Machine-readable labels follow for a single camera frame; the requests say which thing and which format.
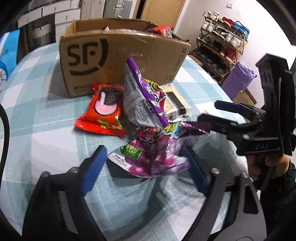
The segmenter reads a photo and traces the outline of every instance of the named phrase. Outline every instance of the purple gift bag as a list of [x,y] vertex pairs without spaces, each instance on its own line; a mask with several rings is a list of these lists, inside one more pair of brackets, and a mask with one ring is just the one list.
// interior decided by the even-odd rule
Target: purple gift bag
[[257,75],[244,62],[238,62],[221,85],[228,97],[233,100],[239,91],[245,90]]

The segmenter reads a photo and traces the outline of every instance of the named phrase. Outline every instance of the tablecloth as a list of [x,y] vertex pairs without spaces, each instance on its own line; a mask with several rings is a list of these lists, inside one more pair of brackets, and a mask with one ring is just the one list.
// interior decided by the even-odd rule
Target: tablecloth
[[[243,123],[238,114],[214,108],[216,100],[230,99],[190,57],[174,82],[195,113],[207,112]],[[9,151],[0,190],[0,208],[21,233],[26,208],[43,171],[66,172],[103,144],[108,153],[125,145],[127,137],[97,135],[77,130],[75,120],[87,109],[90,96],[71,98],[66,92],[57,44],[29,53],[18,64],[0,93],[10,122]],[[0,133],[3,144],[3,132]],[[194,146],[209,165],[238,174],[246,170],[245,157],[225,136],[212,132]],[[181,240],[205,198],[197,192],[188,171],[158,178],[133,178],[107,161],[86,203],[108,240]],[[229,201],[226,193],[214,231],[222,226]]]

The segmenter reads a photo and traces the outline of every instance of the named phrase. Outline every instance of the red sneaker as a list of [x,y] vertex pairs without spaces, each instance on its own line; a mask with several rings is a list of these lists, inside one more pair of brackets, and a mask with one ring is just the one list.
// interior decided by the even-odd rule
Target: red sneaker
[[223,46],[223,48],[220,51],[220,54],[225,57],[228,55],[229,51],[231,50],[231,48],[229,48],[228,46]]
[[230,28],[234,24],[234,22],[229,18],[223,17],[222,20],[223,20],[223,23]]
[[228,61],[232,62],[236,59],[237,54],[234,50],[229,48],[229,53],[227,54],[227,56],[225,57]]

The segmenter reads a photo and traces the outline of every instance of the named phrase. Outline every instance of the wooden door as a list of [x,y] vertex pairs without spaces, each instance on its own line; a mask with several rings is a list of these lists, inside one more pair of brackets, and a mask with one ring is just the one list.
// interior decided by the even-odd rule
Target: wooden door
[[146,0],[142,20],[158,26],[176,24],[185,0]]

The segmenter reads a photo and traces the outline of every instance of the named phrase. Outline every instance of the hand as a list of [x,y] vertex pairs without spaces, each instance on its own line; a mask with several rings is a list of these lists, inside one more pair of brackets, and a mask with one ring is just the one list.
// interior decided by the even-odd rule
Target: hand
[[[257,180],[261,173],[260,168],[257,166],[255,156],[246,156],[248,164],[249,176],[253,180]],[[288,155],[278,156],[276,154],[270,154],[266,157],[265,163],[269,167],[276,166],[276,171],[272,179],[280,177],[286,173],[289,168],[290,157]]]

